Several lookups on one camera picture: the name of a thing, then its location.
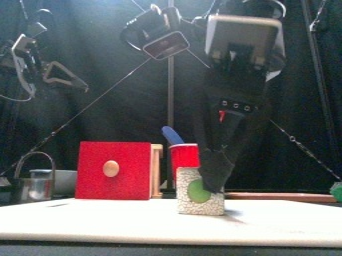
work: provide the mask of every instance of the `metal rod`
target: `metal rod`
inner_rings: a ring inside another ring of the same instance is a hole
[[[300,0],[300,1],[301,1],[304,23],[305,23],[307,39],[308,39],[308,44],[309,44],[309,49],[311,49],[311,54],[312,54],[312,62],[313,62],[317,90],[319,90],[319,96],[320,96],[321,111],[323,111],[323,115],[324,115],[324,123],[325,123],[325,129],[327,129],[331,157],[333,160],[333,164],[336,164],[337,159],[339,159],[339,150],[337,150],[331,109],[329,109],[329,105],[328,105],[328,94],[327,94],[327,88],[325,88],[325,83],[324,83],[324,75],[323,75],[323,68],[321,68],[321,62],[320,62],[320,57],[319,57],[316,36],[309,31],[309,24],[312,23],[312,19],[311,19],[307,0]]]
[[[168,7],[173,7],[173,0],[168,0]],[[168,57],[168,72],[166,72],[166,125],[173,127],[173,111],[175,111],[175,58],[173,56]],[[172,189],[172,163],[170,163],[170,154],[166,150],[166,189]]]

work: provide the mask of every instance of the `green object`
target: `green object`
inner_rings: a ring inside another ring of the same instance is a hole
[[[342,182],[335,182],[329,188],[329,194],[333,196],[336,201],[342,202]]]
[[[211,193],[203,189],[201,179],[196,179],[192,182],[189,182],[187,187],[187,195],[191,201],[197,204],[203,204],[208,201]]]

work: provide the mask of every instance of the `wooden block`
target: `wooden block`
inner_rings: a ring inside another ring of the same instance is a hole
[[[152,198],[161,198],[160,193],[160,158],[162,157],[162,145],[152,144]]]
[[[150,143],[81,142],[74,198],[148,200]]]

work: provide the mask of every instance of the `blue object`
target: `blue object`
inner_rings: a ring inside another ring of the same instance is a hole
[[[161,128],[161,132],[162,132],[162,136],[165,137],[165,139],[170,145],[184,143],[184,141],[180,138],[180,136],[177,135],[176,131],[169,126],[164,126]]]

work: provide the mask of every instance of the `bucket handle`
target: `bucket handle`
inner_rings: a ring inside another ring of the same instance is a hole
[[[24,156],[21,156],[21,158],[20,158],[20,160],[18,160],[18,163],[17,163],[17,165],[16,165],[14,179],[18,179],[20,172],[21,172],[21,167],[22,167],[22,165],[24,165],[24,163],[25,163],[25,160],[26,160],[32,155],[38,155],[38,154],[40,154],[40,155],[44,155],[44,156],[48,158],[49,162],[50,162],[52,180],[54,180],[54,171],[56,171],[56,164],[54,164],[54,161],[53,161],[52,157],[50,157],[46,153],[44,153],[44,152],[41,152],[41,151],[32,151],[32,152],[26,153]]]

